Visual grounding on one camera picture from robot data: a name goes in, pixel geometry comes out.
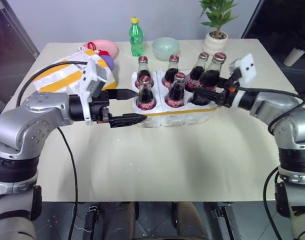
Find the red bottle cap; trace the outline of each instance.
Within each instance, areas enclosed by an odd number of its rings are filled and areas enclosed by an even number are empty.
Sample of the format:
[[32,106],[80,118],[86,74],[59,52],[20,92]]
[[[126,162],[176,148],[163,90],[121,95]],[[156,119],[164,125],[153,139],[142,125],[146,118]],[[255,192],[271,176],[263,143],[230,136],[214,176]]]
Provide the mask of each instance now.
[[149,77],[149,76],[141,76],[140,78],[139,78],[139,82],[140,83],[143,83],[143,84],[146,84],[146,83],[149,83],[150,82],[150,80],[151,80],[151,78]]
[[170,58],[169,58],[169,61],[170,62],[178,62],[179,61],[179,56],[174,54],[174,55],[171,55]]
[[219,61],[219,62],[224,62],[227,58],[226,54],[224,54],[223,52],[216,52],[213,56],[213,58],[216,60],[216,61]]
[[139,63],[147,63],[148,62],[148,58],[146,56],[140,56],[138,58],[138,62]]
[[208,53],[207,52],[201,52],[200,54],[199,54],[199,58],[200,59],[208,59],[208,57],[209,57],[209,55],[208,55]]
[[182,72],[177,72],[176,75],[174,76],[178,80],[184,80],[186,75]]

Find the yellow tape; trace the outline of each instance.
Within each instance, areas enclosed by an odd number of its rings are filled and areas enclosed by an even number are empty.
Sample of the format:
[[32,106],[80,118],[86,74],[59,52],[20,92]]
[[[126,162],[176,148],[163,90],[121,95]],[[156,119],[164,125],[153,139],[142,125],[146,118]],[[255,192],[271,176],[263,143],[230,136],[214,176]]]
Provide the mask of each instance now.
[[112,83],[108,84],[107,86],[104,86],[102,88],[102,90],[106,90],[106,89],[115,89],[117,88],[117,82],[113,81]]
[[56,92],[59,89],[62,89],[63,87],[67,87],[69,84],[72,84],[73,82],[79,80],[82,77],[82,73],[80,71],[76,71],[73,74],[68,75],[67,77],[56,81],[54,83],[51,83],[47,86],[44,86],[39,89],[39,92]]
[[88,56],[91,56],[91,55],[96,54],[96,53],[94,52],[94,50],[91,50],[91,49],[88,49],[88,50],[84,51],[84,53],[87,54]]
[[208,108],[208,109],[192,109],[192,110],[185,110],[185,111],[165,111],[165,112],[147,113],[147,114],[143,113],[142,115],[153,117],[153,116],[173,115],[173,114],[204,113],[204,112],[213,112],[216,109],[217,109],[217,107]]
[[101,66],[102,68],[107,68],[107,67],[108,67],[107,63],[106,63],[105,60],[103,60],[103,59],[99,59],[99,60],[97,61],[97,64],[98,64],[99,66]]
[[37,77],[33,80],[33,82],[35,82],[35,81],[37,81],[37,80],[39,80],[39,79],[41,79],[41,78],[44,78],[44,77],[46,77],[46,76],[48,76],[48,75],[50,75],[50,74],[53,74],[53,73],[55,73],[55,72],[57,72],[57,71],[60,71],[60,70],[62,70],[62,69],[64,69],[64,68],[67,68],[69,65],[71,65],[71,64],[64,64],[64,65],[59,65],[59,66],[52,67],[52,68],[48,69],[47,71],[44,71],[44,72],[43,72],[42,74],[40,74],[39,76],[37,76]]

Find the table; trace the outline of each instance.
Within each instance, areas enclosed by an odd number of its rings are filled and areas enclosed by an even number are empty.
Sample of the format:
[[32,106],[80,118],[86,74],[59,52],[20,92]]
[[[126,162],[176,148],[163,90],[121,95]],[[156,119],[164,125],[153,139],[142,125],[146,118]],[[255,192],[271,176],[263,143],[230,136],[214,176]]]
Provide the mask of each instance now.
[[[182,40],[179,68],[191,69],[202,40]],[[168,62],[153,55],[146,43],[151,71]],[[23,83],[35,71],[73,54],[81,43],[49,43],[40,53],[5,110],[14,108]],[[114,75],[118,88],[130,88],[138,68],[129,42],[118,42]],[[257,69],[253,87],[294,92],[281,70],[257,39],[229,39],[222,77],[229,63],[252,53]],[[30,85],[24,97],[35,91]],[[132,112],[132,103],[111,101],[114,115]],[[278,148],[267,126],[242,109],[218,109],[207,122],[179,127],[110,129],[109,124],[76,122],[62,127],[72,149],[79,201],[260,201],[264,181],[279,164]],[[74,175],[69,153],[58,131],[48,137],[39,161],[37,184],[43,201],[74,201]],[[267,198],[274,199],[274,186]]]

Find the white wall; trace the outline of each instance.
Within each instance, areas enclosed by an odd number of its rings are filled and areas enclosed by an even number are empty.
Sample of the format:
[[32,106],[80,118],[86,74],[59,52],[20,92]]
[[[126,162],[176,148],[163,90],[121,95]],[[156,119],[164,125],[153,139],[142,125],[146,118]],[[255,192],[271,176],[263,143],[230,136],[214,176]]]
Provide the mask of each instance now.
[[[223,30],[240,38],[259,0],[235,0],[239,16]],[[210,28],[200,24],[199,0],[8,0],[31,40],[41,51],[51,42],[94,39],[128,41],[130,17],[138,16],[145,40],[173,37],[203,39]]]

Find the potted plant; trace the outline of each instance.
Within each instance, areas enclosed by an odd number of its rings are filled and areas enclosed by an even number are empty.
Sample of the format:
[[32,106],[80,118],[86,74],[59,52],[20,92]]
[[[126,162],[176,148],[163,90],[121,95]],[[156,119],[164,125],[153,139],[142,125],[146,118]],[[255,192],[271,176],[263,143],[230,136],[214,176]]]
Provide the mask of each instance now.
[[200,17],[207,15],[209,19],[209,21],[204,21],[201,24],[216,28],[216,30],[207,34],[203,51],[209,55],[223,52],[228,40],[228,34],[221,31],[221,28],[226,23],[237,18],[237,16],[232,16],[231,10],[237,4],[234,4],[234,0],[201,0],[200,5],[202,7]]

